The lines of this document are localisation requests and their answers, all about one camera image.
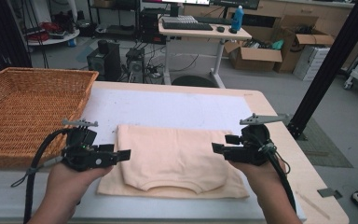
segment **wicker basket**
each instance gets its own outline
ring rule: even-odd
[[[25,168],[43,140],[63,128],[62,119],[80,119],[98,72],[7,68],[0,72],[0,168]],[[41,161],[60,154],[57,137]]]

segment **folded shirt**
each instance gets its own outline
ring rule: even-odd
[[[238,171],[222,155],[213,153],[212,142],[225,143],[225,134],[229,133],[119,125],[116,147],[131,149],[131,159],[103,177],[98,192],[180,198],[247,197]]]

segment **gray floor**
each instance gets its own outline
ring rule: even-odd
[[[84,69],[87,63],[85,59],[79,60],[79,55],[84,54],[87,46],[95,47],[95,41],[78,38],[77,46],[74,48],[65,46],[65,43],[46,46],[49,67]],[[120,54],[124,55],[133,46],[135,46],[134,42],[120,42]],[[161,46],[155,46],[157,57],[152,60],[153,64],[163,63],[165,49],[160,48]],[[149,52],[153,48],[149,45],[145,49]],[[41,48],[37,47],[31,54],[34,67],[44,67],[41,52]],[[195,56],[173,55],[171,69],[181,70],[191,64],[194,58]],[[209,68],[213,67],[213,62],[212,57],[200,56],[188,69],[172,72],[172,76],[207,77]],[[275,111],[279,113],[296,113],[296,109],[310,86],[310,82],[301,81],[290,74],[235,70],[232,69],[227,59],[222,60],[219,74],[228,89],[262,91]],[[336,77],[313,117],[354,168],[316,166],[315,169],[328,187],[338,190],[343,195],[338,202],[347,213],[350,222],[357,224],[358,207],[351,202],[350,197],[358,189],[358,82],[355,82],[350,91],[346,91],[342,88],[345,79],[344,76]]]

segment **blue bottle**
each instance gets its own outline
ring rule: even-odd
[[[236,31],[241,29],[243,14],[245,13],[243,12],[242,6],[238,6],[238,8],[235,10],[234,17],[232,18],[231,29]]]

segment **human arm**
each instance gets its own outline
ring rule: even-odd
[[[246,175],[267,223],[301,223],[287,198],[277,172],[270,162],[261,166],[233,161],[229,163]]]
[[[67,223],[89,185],[97,178],[107,175],[112,168],[78,172],[61,162],[54,165],[48,175],[45,197],[28,223]]]

